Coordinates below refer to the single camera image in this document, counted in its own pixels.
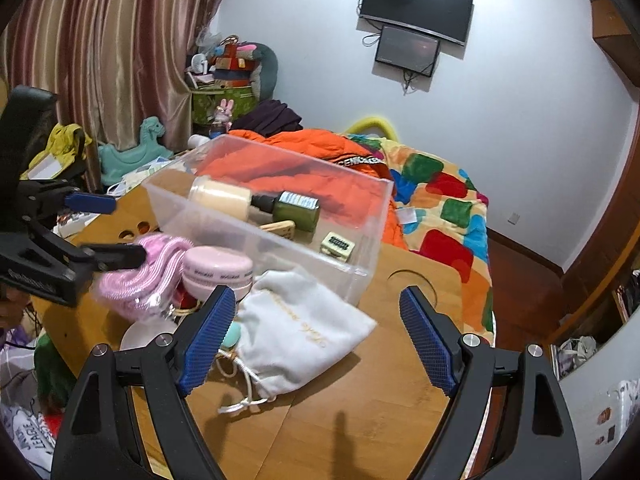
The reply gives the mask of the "round white plastic container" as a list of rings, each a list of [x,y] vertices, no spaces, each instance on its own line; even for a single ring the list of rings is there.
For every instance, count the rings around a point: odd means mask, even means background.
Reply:
[[[146,321],[132,323],[122,336],[119,350],[126,351],[144,348],[160,334],[175,333],[178,325],[171,320],[161,318],[150,318]]]

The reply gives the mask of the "pink oval case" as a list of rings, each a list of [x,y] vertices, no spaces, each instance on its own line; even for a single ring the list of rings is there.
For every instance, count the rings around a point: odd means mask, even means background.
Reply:
[[[236,250],[196,246],[183,255],[181,281],[197,300],[205,301],[217,286],[228,286],[235,300],[241,301],[253,286],[254,263]]]

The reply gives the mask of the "teal cylindrical tube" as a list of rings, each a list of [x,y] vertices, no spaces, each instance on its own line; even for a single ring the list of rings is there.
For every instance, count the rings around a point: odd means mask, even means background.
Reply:
[[[224,350],[233,349],[239,342],[241,336],[240,324],[232,321],[227,333],[224,335],[224,339],[221,341],[220,348]]]

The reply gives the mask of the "dark green glass bottle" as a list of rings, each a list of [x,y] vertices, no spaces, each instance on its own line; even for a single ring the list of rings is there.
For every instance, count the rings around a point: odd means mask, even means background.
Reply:
[[[299,231],[312,233],[320,218],[320,202],[318,198],[300,195],[291,191],[277,194],[254,194],[250,204],[270,214],[273,221],[292,220]]]

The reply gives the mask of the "small cream sharpener box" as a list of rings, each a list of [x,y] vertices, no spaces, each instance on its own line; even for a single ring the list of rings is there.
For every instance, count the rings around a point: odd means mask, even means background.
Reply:
[[[329,232],[320,244],[320,252],[334,259],[347,262],[354,252],[356,244],[337,234]]]

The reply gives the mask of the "yellow cloth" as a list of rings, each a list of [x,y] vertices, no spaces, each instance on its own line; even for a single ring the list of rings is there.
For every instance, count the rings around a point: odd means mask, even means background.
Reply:
[[[49,134],[46,147],[29,162],[21,179],[57,178],[74,162],[85,160],[85,148],[91,144],[92,137],[85,133],[81,125],[56,124]]]

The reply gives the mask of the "beige tape roll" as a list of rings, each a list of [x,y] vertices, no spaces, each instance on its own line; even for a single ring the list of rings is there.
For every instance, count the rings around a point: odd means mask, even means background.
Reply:
[[[247,221],[250,215],[252,192],[249,188],[216,181],[209,176],[196,177],[188,197],[192,203],[241,221]]]

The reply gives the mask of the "green storage box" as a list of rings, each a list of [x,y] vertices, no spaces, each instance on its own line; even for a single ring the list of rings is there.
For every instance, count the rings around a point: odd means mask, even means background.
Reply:
[[[191,118],[195,125],[209,124],[218,108],[232,101],[231,119],[242,117],[249,113],[256,105],[250,86],[233,88],[201,88],[191,91]]]

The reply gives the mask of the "pink striped curtain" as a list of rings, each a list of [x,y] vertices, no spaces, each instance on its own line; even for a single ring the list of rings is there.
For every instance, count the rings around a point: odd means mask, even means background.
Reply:
[[[191,133],[186,58],[221,0],[20,0],[1,34],[1,80],[49,90],[56,114],[128,150],[155,116],[171,151]]]

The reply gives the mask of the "clear plastic storage bin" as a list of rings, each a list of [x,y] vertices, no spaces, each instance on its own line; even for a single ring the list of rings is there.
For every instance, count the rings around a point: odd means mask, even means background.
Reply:
[[[144,182],[160,229],[303,269],[358,304],[378,262],[393,183],[308,155],[218,136]]]

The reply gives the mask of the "dark purple clothing pile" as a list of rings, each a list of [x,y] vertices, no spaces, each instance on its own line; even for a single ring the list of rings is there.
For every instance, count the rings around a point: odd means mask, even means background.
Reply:
[[[254,110],[236,118],[231,130],[253,131],[269,138],[283,131],[302,130],[302,118],[288,104],[279,100],[265,100],[258,103]]]

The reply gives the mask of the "grey plush toy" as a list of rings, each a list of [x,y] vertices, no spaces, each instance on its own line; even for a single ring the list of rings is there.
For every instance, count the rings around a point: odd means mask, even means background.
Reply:
[[[277,55],[265,44],[256,42],[252,51],[255,68],[250,74],[250,86],[258,102],[270,100],[278,81]]]

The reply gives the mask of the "orange puffer jacket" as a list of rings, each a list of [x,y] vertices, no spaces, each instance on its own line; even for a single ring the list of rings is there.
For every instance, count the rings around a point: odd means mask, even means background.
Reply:
[[[318,198],[322,214],[331,221],[356,228],[380,220],[384,243],[408,247],[393,197],[385,194],[384,185],[373,182],[393,181],[378,152],[322,129],[283,131],[270,138],[232,130],[228,137],[250,144],[213,159],[202,167],[202,174],[253,191],[292,191]]]

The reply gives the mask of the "white drawstring pouch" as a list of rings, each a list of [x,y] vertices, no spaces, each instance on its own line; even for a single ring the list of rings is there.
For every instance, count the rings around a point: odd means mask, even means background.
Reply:
[[[235,414],[296,391],[348,356],[376,327],[304,271],[268,270],[255,278],[234,320],[238,342],[219,349],[245,380],[246,395],[223,406]]]

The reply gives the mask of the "small black wall monitor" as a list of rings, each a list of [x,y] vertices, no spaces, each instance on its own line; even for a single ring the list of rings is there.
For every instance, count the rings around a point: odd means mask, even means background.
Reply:
[[[375,61],[406,72],[431,77],[440,50],[437,38],[408,28],[384,25],[381,29]]]

